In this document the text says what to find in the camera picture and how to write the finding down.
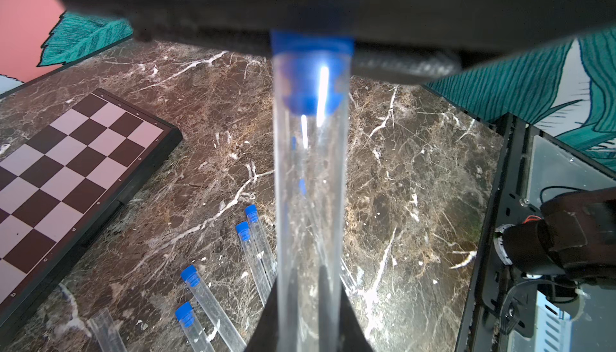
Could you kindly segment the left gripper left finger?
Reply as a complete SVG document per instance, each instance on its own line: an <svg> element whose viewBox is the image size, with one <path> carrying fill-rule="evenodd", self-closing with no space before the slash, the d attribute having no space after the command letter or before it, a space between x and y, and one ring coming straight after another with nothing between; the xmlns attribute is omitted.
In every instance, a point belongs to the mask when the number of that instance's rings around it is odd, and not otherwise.
<svg viewBox="0 0 616 352"><path fill-rule="evenodd" d="M244 351L276 351L278 347L278 331L278 281L275 281L257 327Z"/></svg>

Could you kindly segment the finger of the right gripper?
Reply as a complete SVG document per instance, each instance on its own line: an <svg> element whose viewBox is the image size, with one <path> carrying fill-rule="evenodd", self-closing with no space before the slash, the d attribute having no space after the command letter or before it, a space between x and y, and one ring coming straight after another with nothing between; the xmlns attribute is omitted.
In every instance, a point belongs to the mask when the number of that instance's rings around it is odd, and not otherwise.
<svg viewBox="0 0 616 352"><path fill-rule="evenodd" d="M615 0L61 0L141 41L271 56L270 32L350 37L352 70L423 84L612 26Z"/></svg>

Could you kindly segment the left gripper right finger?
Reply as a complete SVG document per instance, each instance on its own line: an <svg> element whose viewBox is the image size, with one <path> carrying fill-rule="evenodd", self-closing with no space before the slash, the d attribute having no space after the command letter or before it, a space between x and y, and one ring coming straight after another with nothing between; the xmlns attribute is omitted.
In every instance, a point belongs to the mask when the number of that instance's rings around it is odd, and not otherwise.
<svg viewBox="0 0 616 352"><path fill-rule="evenodd" d="M362 328L355 316L345 289L341 290L338 328L338 350L341 352L372 352Z"/></svg>

